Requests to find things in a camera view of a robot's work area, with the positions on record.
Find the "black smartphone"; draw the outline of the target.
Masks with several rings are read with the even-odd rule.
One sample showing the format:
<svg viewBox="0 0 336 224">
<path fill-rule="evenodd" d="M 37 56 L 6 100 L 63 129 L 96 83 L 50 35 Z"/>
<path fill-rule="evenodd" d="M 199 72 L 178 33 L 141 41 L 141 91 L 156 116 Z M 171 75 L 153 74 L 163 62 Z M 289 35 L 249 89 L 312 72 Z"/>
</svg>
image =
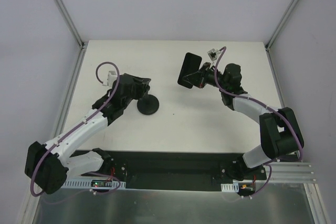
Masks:
<svg viewBox="0 0 336 224">
<path fill-rule="evenodd" d="M 177 83 L 185 88 L 191 89 L 192 84 L 185 81 L 183 78 L 189 74 L 195 73 L 199 70 L 202 62 L 202 57 L 193 53 L 187 52 L 181 67 L 181 71 L 177 80 Z"/>
</svg>

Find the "black round-base phone stand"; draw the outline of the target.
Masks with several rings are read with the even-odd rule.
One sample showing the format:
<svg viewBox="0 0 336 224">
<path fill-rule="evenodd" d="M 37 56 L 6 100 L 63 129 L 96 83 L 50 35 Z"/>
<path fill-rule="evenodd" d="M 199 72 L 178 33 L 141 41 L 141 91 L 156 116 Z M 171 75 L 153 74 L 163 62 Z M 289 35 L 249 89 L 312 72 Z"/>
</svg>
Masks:
<svg viewBox="0 0 336 224">
<path fill-rule="evenodd" d="M 137 101 L 137 109 L 144 115 L 152 115 L 156 113 L 159 107 L 160 103 L 158 98 L 151 94 L 147 94 Z"/>
</svg>

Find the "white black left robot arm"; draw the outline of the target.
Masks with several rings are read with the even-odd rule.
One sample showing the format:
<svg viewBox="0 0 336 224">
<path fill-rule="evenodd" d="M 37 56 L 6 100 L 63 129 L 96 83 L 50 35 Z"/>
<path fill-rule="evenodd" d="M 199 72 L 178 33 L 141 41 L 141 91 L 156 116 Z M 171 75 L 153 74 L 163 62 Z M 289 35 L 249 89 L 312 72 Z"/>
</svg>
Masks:
<svg viewBox="0 0 336 224">
<path fill-rule="evenodd" d="M 44 144 L 34 142 L 27 152 L 25 174 L 30 187 L 38 185 L 46 194 L 59 190 L 68 178 L 96 172 L 106 176 L 111 170 L 111 157 L 100 148 L 73 156 L 73 153 L 96 133 L 118 119 L 133 100 L 140 100 L 150 90 L 150 78 L 124 73 L 112 88 L 97 100 L 88 113 L 70 130 Z"/>
</svg>

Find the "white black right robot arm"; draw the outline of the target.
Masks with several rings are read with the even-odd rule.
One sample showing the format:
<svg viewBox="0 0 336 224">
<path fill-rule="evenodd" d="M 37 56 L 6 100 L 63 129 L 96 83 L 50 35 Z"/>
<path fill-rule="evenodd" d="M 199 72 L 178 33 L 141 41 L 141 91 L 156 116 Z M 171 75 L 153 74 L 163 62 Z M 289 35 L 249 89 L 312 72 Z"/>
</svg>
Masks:
<svg viewBox="0 0 336 224">
<path fill-rule="evenodd" d="M 233 111 L 240 112 L 259 124 L 260 144 L 240 155 L 226 169 L 231 179 L 250 178 L 261 165 L 301 152 L 304 140 L 291 108 L 274 109 L 252 98 L 241 87 L 241 67 L 234 63 L 218 71 L 211 63 L 184 63 L 178 84 L 186 88 L 204 88 L 207 84 L 219 88 L 222 102 Z"/>
</svg>

